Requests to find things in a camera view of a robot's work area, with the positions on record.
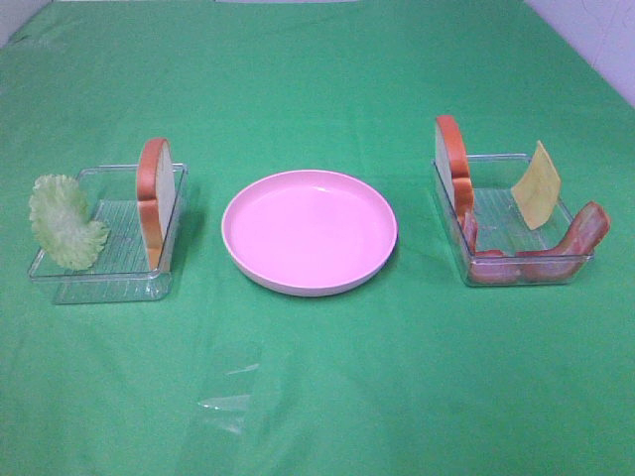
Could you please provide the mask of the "bread slice tray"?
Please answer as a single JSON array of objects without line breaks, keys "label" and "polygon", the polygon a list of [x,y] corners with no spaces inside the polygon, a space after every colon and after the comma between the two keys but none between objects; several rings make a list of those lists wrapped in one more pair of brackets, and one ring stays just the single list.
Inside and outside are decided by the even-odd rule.
[{"label": "bread slice tray", "polygon": [[146,142],[136,174],[136,196],[148,267],[159,267],[167,240],[176,188],[169,141],[158,137]]},{"label": "bread slice tray", "polygon": [[474,190],[466,148],[458,124],[451,115],[436,118],[435,164],[460,225],[474,207]]}]

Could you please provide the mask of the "yellow cheese slice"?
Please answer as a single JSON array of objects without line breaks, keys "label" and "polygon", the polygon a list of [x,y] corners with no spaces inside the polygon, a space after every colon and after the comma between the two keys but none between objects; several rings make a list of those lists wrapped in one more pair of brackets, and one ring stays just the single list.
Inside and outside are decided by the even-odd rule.
[{"label": "yellow cheese slice", "polygon": [[560,197],[562,180],[549,152],[537,142],[529,167],[512,186],[511,193],[530,230],[544,225]]}]

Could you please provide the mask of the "long bacon strip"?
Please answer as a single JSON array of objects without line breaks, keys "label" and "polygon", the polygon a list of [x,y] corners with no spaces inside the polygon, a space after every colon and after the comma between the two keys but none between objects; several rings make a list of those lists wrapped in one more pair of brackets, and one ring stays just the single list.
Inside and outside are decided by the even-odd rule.
[{"label": "long bacon strip", "polygon": [[607,212],[596,202],[588,202],[575,216],[560,243],[550,249],[522,251],[517,257],[529,264],[520,266],[524,281],[563,282],[573,277],[583,265],[582,255],[589,255],[610,229]]}]

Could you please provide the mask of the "green lettuce leaf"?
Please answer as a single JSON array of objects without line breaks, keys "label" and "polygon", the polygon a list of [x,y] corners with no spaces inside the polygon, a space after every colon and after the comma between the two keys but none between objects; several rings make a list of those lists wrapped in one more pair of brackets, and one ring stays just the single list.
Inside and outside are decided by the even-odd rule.
[{"label": "green lettuce leaf", "polygon": [[41,248],[61,267],[85,271],[106,244],[109,229],[90,218],[86,192],[76,178],[38,177],[29,198],[32,231]]}]

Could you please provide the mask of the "pink round plate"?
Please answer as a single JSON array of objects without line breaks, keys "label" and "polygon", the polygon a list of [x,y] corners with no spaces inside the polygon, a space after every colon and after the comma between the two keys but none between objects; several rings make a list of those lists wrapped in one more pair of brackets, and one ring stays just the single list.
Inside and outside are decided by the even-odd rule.
[{"label": "pink round plate", "polygon": [[323,170],[288,171],[237,193],[221,222],[237,268],[272,291],[299,297],[345,293],[390,258],[398,222],[367,183]]}]

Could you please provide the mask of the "green tablecloth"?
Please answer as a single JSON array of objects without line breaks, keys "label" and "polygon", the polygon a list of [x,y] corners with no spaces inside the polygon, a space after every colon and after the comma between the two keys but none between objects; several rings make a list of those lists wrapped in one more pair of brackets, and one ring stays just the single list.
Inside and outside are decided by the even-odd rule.
[{"label": "green tablecloth", "polygon": [[[434,121],[550,151],[611,229],[564,286],[469,288],[437,213]],[[189,166],[170,293],[55,305],[28,278],[43,174]],[[390,201],[386,268],[272,293],[220,236],[261,177],[341,171]],[[212,348],[262,350],[243,432],[204,424]],[[53,3],[1,52],[5,475],[630,475],[634,111],[521,1]]]}]

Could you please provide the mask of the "short bacon strip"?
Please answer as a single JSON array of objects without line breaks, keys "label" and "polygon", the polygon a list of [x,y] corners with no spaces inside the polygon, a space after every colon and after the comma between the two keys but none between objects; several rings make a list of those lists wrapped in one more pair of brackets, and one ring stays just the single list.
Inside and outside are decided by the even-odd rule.
[{"label": "short bacon strip", "polygon": [[487,259],[486,263],[470,263],[467,276],[473,283],[480,285],[513,284],[519,277],[516,264],[506,263],[509,256],[500,249],[478,250],[478,223],[472,211],[466,211],[461,228],[466,238],[467,249],[474,258]]}]

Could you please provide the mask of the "clear right plastic tray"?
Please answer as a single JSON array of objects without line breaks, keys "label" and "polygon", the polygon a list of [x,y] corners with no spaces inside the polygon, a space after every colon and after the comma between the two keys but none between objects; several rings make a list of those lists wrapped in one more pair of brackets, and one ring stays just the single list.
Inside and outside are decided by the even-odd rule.
[{"label": "clear right plastic tray", "polygon": [[546,250],[557,246],[567,233],[574,217],[562,200],[559,200],[546,224],[530,230],[525,224],[521,212],[512,196],[511,187],[529,167],[531,156],[528,154],[470,155],[468,164],[474,190],[473,214],[478,223],[477,249],[500,249],[509,256],[506,263],[516,264],[519,277],[513,284],[480,285],[473,283],[467,276],[470,263],[486,263],[487,259],[474,258],[467,249],[466,238],[456,214],[450,204],[445,186],[436,164],[432,164],[437,207],[444,224],[450,248],[463,282],[471,287],[502,287],[526,285],[559,285],[574,279],[580,269],[594,258],[594,251],[582,255],[583,265],[577,273],[563,282],[524,281],[520,266],[529,264],[527,258],[517,257],[518,252]]}]

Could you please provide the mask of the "clear plastic tray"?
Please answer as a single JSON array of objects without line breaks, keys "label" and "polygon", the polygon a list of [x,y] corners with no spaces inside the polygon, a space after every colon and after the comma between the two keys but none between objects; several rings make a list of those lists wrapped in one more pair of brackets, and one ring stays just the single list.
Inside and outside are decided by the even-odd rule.
[{"label": "clear plastic tray", "polygon": [[502,287],[526,285],[559,285],[574,279],[580,269],[594,258],[594,251],[582,255],[583,265],[577,273],[563,282],[524,281],[520,266],[529,264],[527,258],[517,257],[518,252],[546,250],[557,246],[567,233],[574,217],[562,200],[559,200],[546,224],[530,230],[525,224],[521,212],[512,196],[511,187],[529,167],[531,156],[528,154],[470,155],[468,164],[474,190],[473,214],[478,223],[477,249],[500,249],[509,256],[506,263],[516,264],[519,277],[513,284],[480,285],[473,283],[467,276],[470,263],[486,263],[487,259],[474,258],[467,249],[466,238],[456,214],[450,204],[445,186],[436,164],[432,164],[437,207],[444,224],[450,248],[463,282],[471,287]]},{"label": "clear plastic tray", "polygon": [[173,170],[176,199],[156,269],[149,268],[142,238],[136,197],[137,167],[100,166],[83,169],[76,176],[87,193],[89,216],[109,229],[96,262],[85,271],[72,271],[60,267],[40,249],[28,271],[30,281],[54,304],[147,301],[167,295],[189,173],[185,164],[175,164]]}]

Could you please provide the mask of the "clear left plastic tray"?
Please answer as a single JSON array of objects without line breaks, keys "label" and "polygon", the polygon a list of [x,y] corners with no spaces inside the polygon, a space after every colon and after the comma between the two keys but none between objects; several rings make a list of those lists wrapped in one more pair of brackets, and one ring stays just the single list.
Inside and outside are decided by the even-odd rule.
[{"label": "clear left plastic tray", "polygon": [[176,199],[156,269],[149,268],[142,238],[136,197],[137,167],[100,166],[83,169],[76,176],[87,193],[89,216],[109,229],[96,262],[85,271],[72,271],[60,267],[40,249],[28,271],[30,281],[54,304],[147,301],[167,295],[189,173],[185,164],[175,164],[173,170]]}]

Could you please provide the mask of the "clear plastic film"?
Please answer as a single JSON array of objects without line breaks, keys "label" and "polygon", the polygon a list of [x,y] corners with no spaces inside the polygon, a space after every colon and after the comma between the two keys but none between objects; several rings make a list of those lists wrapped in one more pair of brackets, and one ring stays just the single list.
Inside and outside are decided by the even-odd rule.
[{"label": "clear plastic film", "polygon": [[204,424],[232,436],[243,432],[261,354],[261,347],[252,341],[230,342],[212,348],[196,402],[197,416]]}]

